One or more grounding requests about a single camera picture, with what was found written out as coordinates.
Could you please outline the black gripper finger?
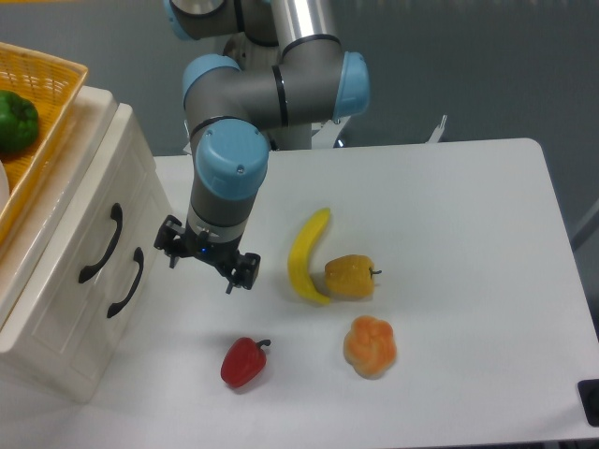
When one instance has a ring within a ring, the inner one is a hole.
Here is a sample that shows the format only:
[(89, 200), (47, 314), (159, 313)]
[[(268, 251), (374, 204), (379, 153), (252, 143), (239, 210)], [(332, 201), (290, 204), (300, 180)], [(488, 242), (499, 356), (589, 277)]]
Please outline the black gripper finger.
[(186, 257), (185, 228), (175, 216), (168, 215), (160, 225), (154, 248), (163, 252), (169, 258), (169, 267), (175, 268), (182, 257)]
[(226, 293), (229, 295), (234, 288), (251, 290), (258, 276), (260, 262), (261, 256), (257, 253), (237, 253), (232, 268), (226, 275)]

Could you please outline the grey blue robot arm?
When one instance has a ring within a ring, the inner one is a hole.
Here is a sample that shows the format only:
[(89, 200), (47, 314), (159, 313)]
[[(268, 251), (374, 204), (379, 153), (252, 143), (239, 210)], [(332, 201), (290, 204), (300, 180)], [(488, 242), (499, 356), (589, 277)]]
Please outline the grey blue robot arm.
[(364, 58), (345, 51), (328, 1), (167, 1), (182, 39), (242, 35), (275, 52), (271, 64), (206, 54), (183, 72), (183, 109), (194, 164), (187, 217), (168, 217), (154, 245), (172, 262), (193, 257), (251, 289), (260, 258), (239, 244), (266, 178), (267, 133), (337, 121), (366, 110)]

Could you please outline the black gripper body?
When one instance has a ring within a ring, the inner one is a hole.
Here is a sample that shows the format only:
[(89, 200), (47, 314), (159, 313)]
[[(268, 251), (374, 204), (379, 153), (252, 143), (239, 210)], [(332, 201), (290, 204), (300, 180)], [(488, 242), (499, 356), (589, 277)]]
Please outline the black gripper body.
[(195, 258), (213, 268), (221, 274), (230, 274), (238, 268), (240, 260), (239, 245), (241, 236), (229, 241), (216, 241), (206, 237), (205, 232), (196, 234), (190, 227), (183, 233), (182, 258)]

